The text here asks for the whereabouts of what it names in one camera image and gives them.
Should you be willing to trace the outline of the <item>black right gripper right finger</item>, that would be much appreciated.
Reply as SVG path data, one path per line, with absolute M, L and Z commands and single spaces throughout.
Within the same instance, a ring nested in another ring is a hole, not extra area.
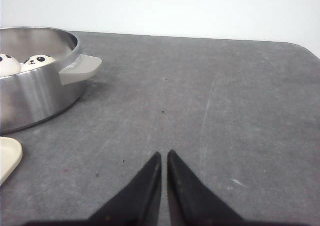
M 172 225 L 282 225 L 244 219 L 211 192 L 174 150 L 167 155 L 167 185 Z

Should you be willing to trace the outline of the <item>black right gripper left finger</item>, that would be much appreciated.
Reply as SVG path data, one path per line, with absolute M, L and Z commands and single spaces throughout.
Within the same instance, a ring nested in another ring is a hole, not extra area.
M 24 225 L 144 225 L 153 218 L 157 223 L 159 210 L 152 213 L 152 203 L 160 205 L 162 159 L 159 152 L 145 163 L 132 180 L 88 219 L 28 221 Z

